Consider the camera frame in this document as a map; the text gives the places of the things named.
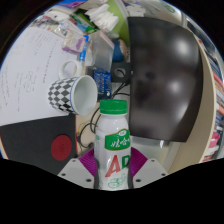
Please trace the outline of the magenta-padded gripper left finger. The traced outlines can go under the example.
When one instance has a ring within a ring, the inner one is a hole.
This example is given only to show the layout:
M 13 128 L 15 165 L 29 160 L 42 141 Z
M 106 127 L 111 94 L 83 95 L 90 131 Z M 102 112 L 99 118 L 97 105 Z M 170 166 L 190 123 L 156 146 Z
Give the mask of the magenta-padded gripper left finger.
M 58 176 L 84 188 L 93 189 L 97 175 L 94 150 L 90 149 L 78 158 L 72 158 Z

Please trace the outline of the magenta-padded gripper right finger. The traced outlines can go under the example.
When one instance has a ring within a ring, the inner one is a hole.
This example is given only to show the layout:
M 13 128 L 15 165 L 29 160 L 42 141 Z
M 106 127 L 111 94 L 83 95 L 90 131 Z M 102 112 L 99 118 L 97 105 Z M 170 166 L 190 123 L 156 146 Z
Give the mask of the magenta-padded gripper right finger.
M 148 159 L 139 150 L 131 148 L 129 186 L 132 189 L 144 187 L 167 175 L 166 170 L 155 158 Z

